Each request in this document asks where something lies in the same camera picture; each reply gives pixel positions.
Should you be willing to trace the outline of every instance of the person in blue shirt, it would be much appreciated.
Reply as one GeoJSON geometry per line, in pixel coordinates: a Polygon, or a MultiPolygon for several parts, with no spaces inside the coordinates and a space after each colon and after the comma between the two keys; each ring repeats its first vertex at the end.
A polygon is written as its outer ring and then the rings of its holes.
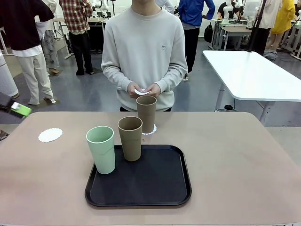
{"type": "Polygon", "coordinates": [[[213,0],[180,0],[179,15],[185,33],[185,55],[188,65],[188,73],[192,71],[198,47],[199,28],[202,18],[211,20],[215,13],[213,0]],[[204,2],[209,8],[206,16],[202,16],[204,2]]]}

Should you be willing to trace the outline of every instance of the hand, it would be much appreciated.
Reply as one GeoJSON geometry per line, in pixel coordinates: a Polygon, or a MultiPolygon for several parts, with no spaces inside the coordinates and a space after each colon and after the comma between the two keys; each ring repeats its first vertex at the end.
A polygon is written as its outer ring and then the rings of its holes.
{"type": "Polygon", "coordinates": [[[135,93],[135,89],[143,93],[142,89],[135,82],[131,82],[127,86],[127,93],[130,95],[131,98],[137,99],[139,95],[135,93]]]}
{"type": "Polygon", "coordinates": [[[150,92],[147,94],[149,96],[158,97],[161,94],[161,89],[158,84],[154,83],[151,86],[149,86],[145,91],[143,91],[143,93],[147,92],[150,92]]]}

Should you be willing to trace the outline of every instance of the red plaid shirt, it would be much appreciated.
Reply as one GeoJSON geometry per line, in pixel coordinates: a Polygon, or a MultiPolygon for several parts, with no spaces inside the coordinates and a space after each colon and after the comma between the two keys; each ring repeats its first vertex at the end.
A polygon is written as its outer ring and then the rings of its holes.
{"type": "Polygon", "coordinates": [[[89,0],[59,0],[65,23],[70,32],[85,32],[89,29],[87,17],[93,13],[89,0]]]}

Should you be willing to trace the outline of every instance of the blue shirt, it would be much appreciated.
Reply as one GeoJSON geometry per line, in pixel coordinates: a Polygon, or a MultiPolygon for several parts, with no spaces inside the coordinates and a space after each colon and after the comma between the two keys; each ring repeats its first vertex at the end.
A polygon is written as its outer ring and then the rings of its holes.
{"type": "Polygon", "coordinates": [[[215,13],[213,0],[180,0],[179,15],[182,23],[201,26],[204,1],[209,8],[207,19],[211,20],[215,13]]]}

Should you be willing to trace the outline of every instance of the sleeve cuff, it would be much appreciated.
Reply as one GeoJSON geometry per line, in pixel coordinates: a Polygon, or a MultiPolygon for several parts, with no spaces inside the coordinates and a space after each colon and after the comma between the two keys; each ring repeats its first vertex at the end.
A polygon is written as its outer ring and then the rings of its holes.
{"type": "Polygon", "coordinates": [[[125,92],[127,92],[127,87],[128,85],[131,83],[132,81],[129,80],[128,78],[124,78],[124,80],[121,83],[121,88],[122,90],[124,90],[125,92]]]}
{"type": "Polygon", "coordinates": [[[163,93],[167,89],[167,83],[164,79],[161,79],[160,81],[155,82],[161,89],[161,93],[163,93]]]}

